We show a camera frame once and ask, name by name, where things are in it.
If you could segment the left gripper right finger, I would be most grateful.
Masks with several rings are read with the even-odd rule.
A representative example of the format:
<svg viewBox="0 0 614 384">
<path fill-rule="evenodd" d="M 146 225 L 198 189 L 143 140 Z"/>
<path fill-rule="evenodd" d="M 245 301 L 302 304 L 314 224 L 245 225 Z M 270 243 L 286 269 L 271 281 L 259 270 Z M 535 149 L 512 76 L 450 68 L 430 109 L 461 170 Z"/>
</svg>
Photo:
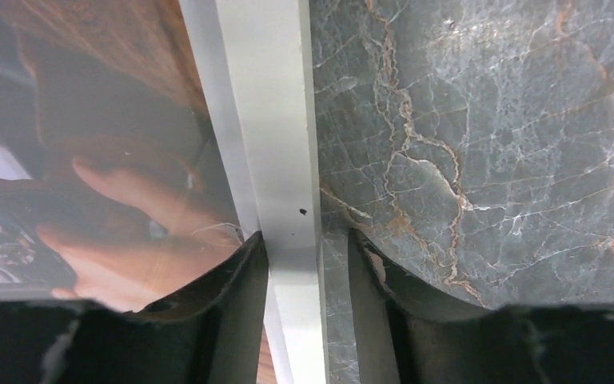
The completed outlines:
<svg viewBox="0 0 614 384">
<path fill-rule="evenodd" d="M 496 383 L 476 320 L 483 307 L 446 294 L 348 232 L 349 289 L 363 383 Z"/>
</svg>

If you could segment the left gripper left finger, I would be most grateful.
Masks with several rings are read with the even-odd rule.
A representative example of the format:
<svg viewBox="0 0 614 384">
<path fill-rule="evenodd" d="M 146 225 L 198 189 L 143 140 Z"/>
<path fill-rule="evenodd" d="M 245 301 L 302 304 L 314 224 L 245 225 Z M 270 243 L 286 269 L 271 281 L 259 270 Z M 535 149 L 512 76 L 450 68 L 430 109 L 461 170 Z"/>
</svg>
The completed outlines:
<svg viewBox="0 0 614 384">
<path fill-rule="evenodd" d="M 134 316 L 198 322 L 189 383 L 254 383 L 268 277 L 265 243 L 257 231 L 222 264 Z"/>
</svg>

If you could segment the white photo frame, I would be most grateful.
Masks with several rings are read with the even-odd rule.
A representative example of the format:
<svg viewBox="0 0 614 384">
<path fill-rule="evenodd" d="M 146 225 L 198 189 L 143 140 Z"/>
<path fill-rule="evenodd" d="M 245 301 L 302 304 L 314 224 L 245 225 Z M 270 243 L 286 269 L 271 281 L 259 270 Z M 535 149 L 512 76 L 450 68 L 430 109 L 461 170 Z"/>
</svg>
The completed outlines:
<svg viewBox="0 0 614 384">
<path fill-rule="evenodd" d="M 326 383 L 309 3 L 184 1 L 181 10 L 238 220 L 265 240 L 277 380 Z"/>
</svg>

